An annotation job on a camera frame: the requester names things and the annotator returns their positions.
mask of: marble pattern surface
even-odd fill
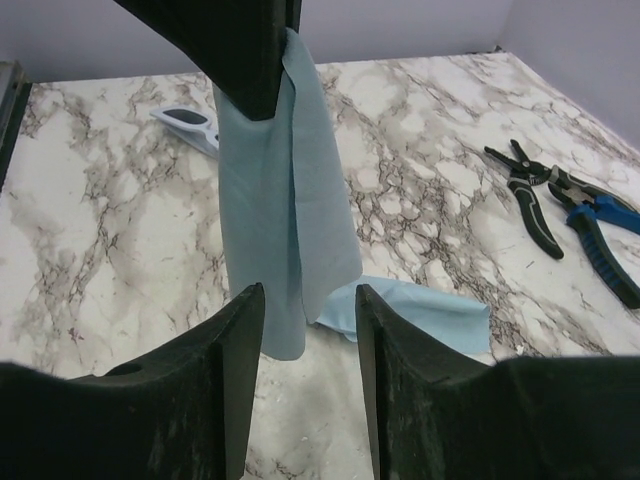
[[[640,314],[592,270],[537,187],[565,250],[529,238],[507,171],[530,156],[640,205],[640,154],[509,53],[319,66],[365,273],[489,304],[491,363],[634,354]],[[217,166],[166,134],[155,107],[214,115],[199,74],[37,85],[0,197],[0,358],[102,374],[228,300]],[[640,238],[602,225],[640,279]],[[372,478],[357,348],[310,327],[296,362],[261,358],[247,479]]]

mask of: black pliers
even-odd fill
[[[593,196],[577,186],[562,188],[549,183],[551,194],[569,212],[567,225],[573,228],[591,265],[600,278],[629,308],[640,308],[640,288],[620,266],[602,236],[597,220],[640,235],[640,214],[609,195]]]
[[[553,238],[542,215],[538,197],[531,188],[549,180],[553,171],[541,163],[530,160],[517,141],[511,140],[511,147],[517,160],[513,160],[490,147],[484,147],[484,151],[511,169],[507,186],[518,200],[527,232],[548,255],[560,259],[564,257],[564,252],[556,239]]]

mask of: light blue cloth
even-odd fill
[[[327,299],[318,323],[356,341],[355,297],[368,284],[393,310],[432,337],[461,353],[489,350],[489,307],[470,298],[414,283],[363,275]]]
[[[307,322],[362,274],[362,262],[324,92],[292,30],[283,64],[273,119],[250,121],[220,90],[215,98],[231,293],[264,285],[262,351],[294,360],[304,352]]]

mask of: blue handle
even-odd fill
[[[640,214],[618,205],[612,197],[595,198],[596,218],[640,235]]]
[[[580,243],[582,243],[591,265],[613,293],[627,307],[640,308],[640,288],[609,250],[600,227],[598,227],[596,213],[591,206],[579,205],[575,207],[567,217],[567,225],[578,233]]]

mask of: pliers jaw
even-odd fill
[[[511,148],[516,159],[507,157],[491,147],[484,147],[485,153],[511,169],[511,176],[527,178],[532,186],[542,185],[551,176],[551,169],[539,162],[532,161],[516,140],[511,140]]]
[[[595,199],[578,187],[563,188],[555,183],[549,183],[548,185],[551,194],[562,202],[568,212],[571,212],[579,205],[589,205],[592,208],[595,205]]]

